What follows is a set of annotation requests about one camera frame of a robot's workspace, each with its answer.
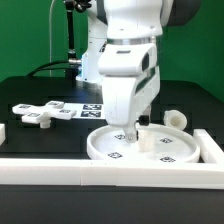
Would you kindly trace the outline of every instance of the black table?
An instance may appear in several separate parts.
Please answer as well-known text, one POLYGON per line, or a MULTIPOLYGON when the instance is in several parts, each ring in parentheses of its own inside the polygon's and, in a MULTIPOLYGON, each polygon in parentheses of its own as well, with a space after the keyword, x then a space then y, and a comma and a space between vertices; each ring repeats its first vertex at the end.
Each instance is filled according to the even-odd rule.
MULTIPOLYGON (((104 120, 52 119, 50 129, 21 122, 11 112, 19 103, 44 105, 102 103, 95 91, 63 78, 12 77, 0 83, 0 123, 7 139, 2 158, 88 159, 86 138, 104 120)), ((224 149, 224 104, 200 86, 162 81, 152 105, 152 123, 165 110, 177 109, 188 119, 186 131, 203 128, 224 149)), ((0 186, 0 223, 222 223, 224 191, 99 186, 0 186)))

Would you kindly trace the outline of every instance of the cable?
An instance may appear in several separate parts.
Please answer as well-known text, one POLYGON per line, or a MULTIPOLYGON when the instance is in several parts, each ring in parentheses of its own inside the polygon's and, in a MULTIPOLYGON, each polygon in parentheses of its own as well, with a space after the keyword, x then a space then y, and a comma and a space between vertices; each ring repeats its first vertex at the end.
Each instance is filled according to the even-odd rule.
MULTIPOLYGON (((29 72, 26 76, 32 77, 36 72, 44 70, 44 68, 46 68, 46 67, 49 67, 49 66, 52 66, 52 65, 57 65, 57 64, 66 64, 66 63, 68 63, 67 60, 53 61, 53 62, 50 62, 50 63, 47 63, 47 64, 39 66, 38 68, 36 68, 33 71, 29 72)), ((47 68, 46 70, 51 71, 51 70, 56 70, 56 69, 47 68)))
POLYGON ((51 71, 51 70, 62 70, 62 69, 67 69, 67 68, 65 68, 65 67, 63 67, 63 68, 42 68, 42 69, 37 69, 37 70, 33 71, 32 73, 27 74, 27 76, 33 77, 37 72, 51 71))

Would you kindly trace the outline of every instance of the green backdrop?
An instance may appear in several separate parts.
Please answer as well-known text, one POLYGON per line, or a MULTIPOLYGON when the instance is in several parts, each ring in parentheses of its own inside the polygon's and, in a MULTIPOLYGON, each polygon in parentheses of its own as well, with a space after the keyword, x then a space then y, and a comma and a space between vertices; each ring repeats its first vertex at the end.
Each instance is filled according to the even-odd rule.
MULTIPOLYGON (((25 75, 49 62, 50 5, 51 0, 0 2, 0 81, 25 75)), ((223 12, 223 0, 202 0, 200 12, 186 26, 164 29, 161 79, 196 82, 224 102, 223 12)), ((80 56, 87 44, 86 14, 75 14, 74 27, 80 56)), ((53 60, 66 56, 66 13, 62 0, 57 0, 53 11, 53 60)))

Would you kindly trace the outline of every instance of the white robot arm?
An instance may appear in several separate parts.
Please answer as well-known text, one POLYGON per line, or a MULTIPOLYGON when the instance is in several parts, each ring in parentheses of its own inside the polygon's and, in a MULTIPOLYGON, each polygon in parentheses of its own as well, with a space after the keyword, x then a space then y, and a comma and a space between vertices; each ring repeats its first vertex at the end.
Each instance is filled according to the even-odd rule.
MULTIPOLYGON (((173 0, 166 1, 165 23, 173 0)), ((124 130, 126 141, 138 139, 136 120, 148 113, 159 92, 156 37, 162 35, 163 0, 104 0, 108 44, 99 60, 109 125, 124 130)))

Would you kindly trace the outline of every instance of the white round tray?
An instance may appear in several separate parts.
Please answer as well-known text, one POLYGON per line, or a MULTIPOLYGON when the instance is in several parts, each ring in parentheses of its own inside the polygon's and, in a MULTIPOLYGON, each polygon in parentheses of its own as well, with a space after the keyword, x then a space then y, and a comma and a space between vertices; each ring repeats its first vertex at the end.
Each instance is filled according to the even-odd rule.
POLYGON ((125 140, 123 130, 105 126, 93 131, 87 139, 87 153, 94 160, 128 160, 159 162, 198 162, 200 148, 194 138, 162 125, 139 126, 139 141, 125 140))

